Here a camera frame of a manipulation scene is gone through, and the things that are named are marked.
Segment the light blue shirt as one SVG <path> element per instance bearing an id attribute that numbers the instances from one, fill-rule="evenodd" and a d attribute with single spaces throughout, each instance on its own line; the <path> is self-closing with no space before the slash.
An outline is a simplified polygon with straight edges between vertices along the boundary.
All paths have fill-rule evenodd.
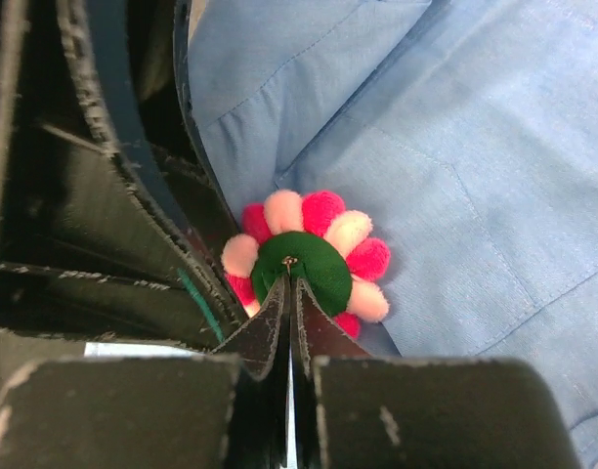
<path id="1" fill-rule="evenodd" d="M 598 1 L 206 1 L 192 115 L 235 214 L 330 190 L 389 244 L 363 343 L 512 356 L 598 468 Z"/>

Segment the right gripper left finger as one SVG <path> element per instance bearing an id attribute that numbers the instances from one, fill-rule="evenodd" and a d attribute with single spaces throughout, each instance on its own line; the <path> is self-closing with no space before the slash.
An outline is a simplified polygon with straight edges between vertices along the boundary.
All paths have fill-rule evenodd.
<path id="1" fill-rule="evenodd" d="M 287 281 L 213 355 L 32 362 L 0 396 L 0 468 L 277 468 Z"/>

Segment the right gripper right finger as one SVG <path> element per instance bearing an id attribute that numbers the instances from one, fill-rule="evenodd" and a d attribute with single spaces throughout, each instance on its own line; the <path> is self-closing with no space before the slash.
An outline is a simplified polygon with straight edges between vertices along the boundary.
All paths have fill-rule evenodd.
<path id="1" fill-rule="evenodd" d="M 376 358 L 288 287 L 302 468 L 576 468 L 542 377 L 516 360 Z"/>

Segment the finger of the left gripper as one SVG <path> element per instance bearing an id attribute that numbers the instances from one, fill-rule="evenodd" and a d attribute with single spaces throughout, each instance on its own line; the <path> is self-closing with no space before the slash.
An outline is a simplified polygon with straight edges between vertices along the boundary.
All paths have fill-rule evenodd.
<path id="1" fill-rule="evenodd" d="M 0 331 L 207 352 L 246 315 L 188 1 L 0 1 Z"/>

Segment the pink flower plush brooch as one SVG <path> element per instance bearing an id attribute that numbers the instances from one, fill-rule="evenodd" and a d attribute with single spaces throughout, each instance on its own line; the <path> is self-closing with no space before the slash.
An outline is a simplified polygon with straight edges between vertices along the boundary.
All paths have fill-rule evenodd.
<path id="1" fill-rule="evenodd" d="M 241 234 L 230 238 L 221 261 L 245 312 L 260 311 L 275 281 L 302 278 L 324 313 L 358 338 L 365 322 L 380 322 L 389 303 L 378 286 L 390 264 L 373 223 L 330 191 L 272 193 L 242 212 Z"/>

